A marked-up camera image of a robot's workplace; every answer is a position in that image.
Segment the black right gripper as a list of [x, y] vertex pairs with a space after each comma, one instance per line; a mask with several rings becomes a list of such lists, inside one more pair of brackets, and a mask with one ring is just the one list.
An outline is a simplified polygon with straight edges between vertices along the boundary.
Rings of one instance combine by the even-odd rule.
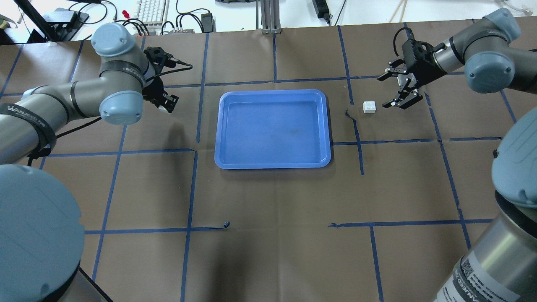
[[378, 81], [385, 81], [390, 77], [401, 78], [400, 86], [409, 81], [408, 90], [397, 94], [396, 98], [385, 102], [383, 108], [397, 107], [408, 109], [423, 99], [423, 95], [416, 89], [440, 79], [448, 74], [435, 58], [435, 48], [426, 42], [415, 39], [406, 40], [401, 51], [394, 46], [396, 59], [388, 63], [389, 67], [377, 77]]

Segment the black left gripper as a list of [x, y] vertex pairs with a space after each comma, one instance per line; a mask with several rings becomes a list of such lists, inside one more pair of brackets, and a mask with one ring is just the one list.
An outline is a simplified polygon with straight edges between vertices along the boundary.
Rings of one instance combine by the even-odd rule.
[[179, 97], [174, 94], [167, 94], [162, 80], [156, 77], [143, 89], [143, 99], [153, 105], [161, 105], [164, 111], [171, 114], [178, 103]]

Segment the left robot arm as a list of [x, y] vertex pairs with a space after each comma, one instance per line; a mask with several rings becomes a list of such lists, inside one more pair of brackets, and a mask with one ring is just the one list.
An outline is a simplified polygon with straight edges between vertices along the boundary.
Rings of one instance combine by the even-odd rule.
[[50, 155], [59, 130], [74, 120], [131, 125], [144, 101], [172, 112], [177, 97], [160, 76], [180, 61], [160, 47], [142, 50], [118, 23], [99, 27], [91, 45], [101, 59], [98, 77], [39, 86], [1, 104], [2, 302], [111, 301], [81, 267], [86, 230], [67, 176], [19, 161]]

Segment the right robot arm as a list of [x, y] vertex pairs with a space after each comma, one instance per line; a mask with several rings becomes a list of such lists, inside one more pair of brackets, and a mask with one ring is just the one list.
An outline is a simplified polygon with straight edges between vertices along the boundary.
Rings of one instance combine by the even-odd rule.
[[[536, 52], [512, 48], [521, 28], [506, 8], [432, 46], [409, 38], [378, 77], [397, 75], [396, 97], [383, 107], [407, 109], [419, 89], [464, 67], [468, 86], [480, 94], [504, 89], [536, 94]], [[456, 262], [434, 302], [535, 302], [537, 297], [537, 116], [532, 109], [493, 152], [492, 181], [499, 214]]]

